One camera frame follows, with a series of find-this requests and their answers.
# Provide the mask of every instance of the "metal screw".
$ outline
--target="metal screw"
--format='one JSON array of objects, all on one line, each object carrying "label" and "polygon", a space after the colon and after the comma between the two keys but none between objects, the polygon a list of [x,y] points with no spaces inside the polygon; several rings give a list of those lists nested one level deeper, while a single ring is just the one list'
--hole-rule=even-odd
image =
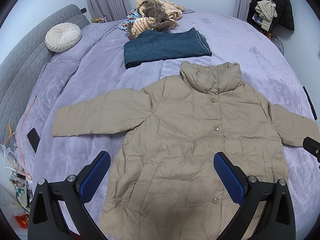
[{"label": "metal screw", "polygon": [[250,182],[256,182],[257,181],[257,178],[255,176],[249,176],[249,181]]},{"label": "metal screw", "polygon": [[38,181],[38,184],[39,185],[42,185],[42,184],[44,184],[45,183],[45,179],[39,179],[39,181]]},{"label": "metal screw", "polygon": [[76,176],[75,176],[75,175],[70,175],[70,176],[68,176],[68,178],[67,178],[67,180],[70,181],[70,182],[73,182],[75,179],[76,179]]},{"label": "metal screw", "polygon": [[281,186],[284,186],[284,185],[286,184],[286,182],[285,182],[284,179],[280,179],[280,180],[279,180],[279,183],[280,183]]}]

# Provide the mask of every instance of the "blue gripper pad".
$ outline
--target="blue gripper pad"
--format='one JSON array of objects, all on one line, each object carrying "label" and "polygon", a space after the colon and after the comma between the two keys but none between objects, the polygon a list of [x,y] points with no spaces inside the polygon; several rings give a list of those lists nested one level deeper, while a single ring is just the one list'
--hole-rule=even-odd
[{"label": "blue gripper pad", "polygon": [[110,164],[110,155],[108,152],[105,152],[80,186],[79,199],[82,204],[91,201],[102,179],[110,168]]},{"label": "blue gripper pad", "polygon": [[213,166],[232,201],[241,206],[244,202],[244,189],[240,181],[219,154],[214,156]]}]

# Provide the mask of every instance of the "beige puffer jacket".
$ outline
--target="beige puffer jacket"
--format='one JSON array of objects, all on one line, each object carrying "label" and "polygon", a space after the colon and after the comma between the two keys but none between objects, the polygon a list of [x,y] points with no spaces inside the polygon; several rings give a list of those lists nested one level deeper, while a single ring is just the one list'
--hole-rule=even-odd
[{"label": "beige puffer jacket", "polygon": [[215,153],[276,182],[288,179],[281,142],[320,140],[315,122],[271,105],[243,82],[237,63],[184,61],[180,73],[140,92],[114,90],[57,111],[54,136],[128,130],[100,217],[100,229],[117,240],[214,240],[239,207],[213,167]]}]

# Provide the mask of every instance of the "white round pillow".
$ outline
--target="white round pillow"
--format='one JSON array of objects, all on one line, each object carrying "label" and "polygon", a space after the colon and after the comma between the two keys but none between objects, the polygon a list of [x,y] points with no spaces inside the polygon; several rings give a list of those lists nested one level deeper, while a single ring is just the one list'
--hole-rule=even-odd
[{"label": "white round pillow", "polygon": [[81,30],[77,25],[60,23],[47,32],[44,41],[49,50],[63,52],[76,45],[80,38]]}]

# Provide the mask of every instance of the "quilted headboard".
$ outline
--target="quilted headboard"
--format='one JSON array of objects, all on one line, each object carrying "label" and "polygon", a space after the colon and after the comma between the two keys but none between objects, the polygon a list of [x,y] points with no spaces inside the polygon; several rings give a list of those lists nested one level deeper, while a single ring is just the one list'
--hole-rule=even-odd
[{"label": "quilted headboard", "polygon": [[[9,136],[8,124],[13,130],[17,127],[41,70],[54,55],[44,43],[45,35],[63,22],[74,23],[80,29],[89,25],[80,9],[70,4],[34,27],[0,65],[0,144]],[[7,147],[13,149],[13,141]]]}]

